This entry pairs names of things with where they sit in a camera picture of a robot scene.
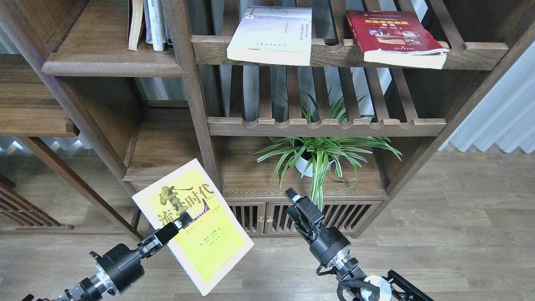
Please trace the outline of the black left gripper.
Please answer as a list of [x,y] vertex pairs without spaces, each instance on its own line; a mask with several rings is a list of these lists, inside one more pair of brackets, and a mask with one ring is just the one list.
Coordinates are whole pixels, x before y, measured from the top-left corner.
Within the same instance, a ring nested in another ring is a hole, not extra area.
[[100,295],[104,293],[121,295],[145,274],[141,260],[151,257],[166,246],[181,229],[188,227],[192,221],[189,213],[183,212],[176,220],[159,229],[155,237],[147,237],[140,242],[136,250],[130,250],[121,243],[103,256],[91,251],[89,254],[96,260],[97,273],[89,279],[91,282],[89,287],[96,289]]

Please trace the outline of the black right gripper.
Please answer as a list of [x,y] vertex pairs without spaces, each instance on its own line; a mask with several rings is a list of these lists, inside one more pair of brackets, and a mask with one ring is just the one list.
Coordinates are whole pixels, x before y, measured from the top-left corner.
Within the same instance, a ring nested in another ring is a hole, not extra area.
[[292,187],[284,195],[292,202],[286,213],[294,221],[296,231],[309,244],[310,252],[321,267],[333,265],[331,261],[350,245],[349,240],[336,227],[323,226],[324,215],[307,196],[300,196]]

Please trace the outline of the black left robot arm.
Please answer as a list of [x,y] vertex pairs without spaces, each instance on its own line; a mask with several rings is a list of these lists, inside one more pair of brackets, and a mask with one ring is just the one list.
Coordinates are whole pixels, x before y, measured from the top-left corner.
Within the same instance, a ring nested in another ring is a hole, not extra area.
[[135,250],[130,250],[124,244],[118,244],[103,256],[90,252],[96,260],[97,273],[91,278],[83,279],[71,289],[64,290],[57,300],[99,301],[105,293],[112,296],[124,293],[145,274],[141,260],[161,250],[191,222],[193,219],[189,213],[183,212],[176,220],[139,242]]

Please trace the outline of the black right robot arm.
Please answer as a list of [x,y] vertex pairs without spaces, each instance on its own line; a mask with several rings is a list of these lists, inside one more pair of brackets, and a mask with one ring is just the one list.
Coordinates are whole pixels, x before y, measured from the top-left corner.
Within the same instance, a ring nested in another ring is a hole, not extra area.
[[392,298],[398,301],[432,300],[393,270],[388,271],[386,277],[366,275],[359,268],[358,260],[350,256],[349,240],[336,227],[322,224],[324,215],[307,196],[300,196],[293,188],[286,190],[285,196],[293,203],[287,208],[287,214],[320,263],[316,274],[336,276],[336,293],[341,301],[345,291],[354,301],[390,301]]

